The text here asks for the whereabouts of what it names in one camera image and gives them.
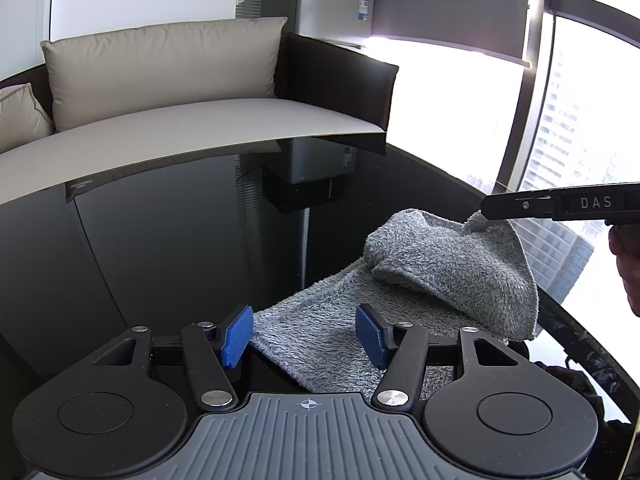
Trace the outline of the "person right hand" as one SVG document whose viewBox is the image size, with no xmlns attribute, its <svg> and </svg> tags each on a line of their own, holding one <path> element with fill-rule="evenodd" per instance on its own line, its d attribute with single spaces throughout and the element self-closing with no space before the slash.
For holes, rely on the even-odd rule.
<svg viewBox="0 0 640 480">
<path fill-rule="evenodd" d="M 639 226 L 611 226 L 608 246 L 616 257 L 618 274 L 623 280 L 628 304 L 640 316 Z"/>
</svg>

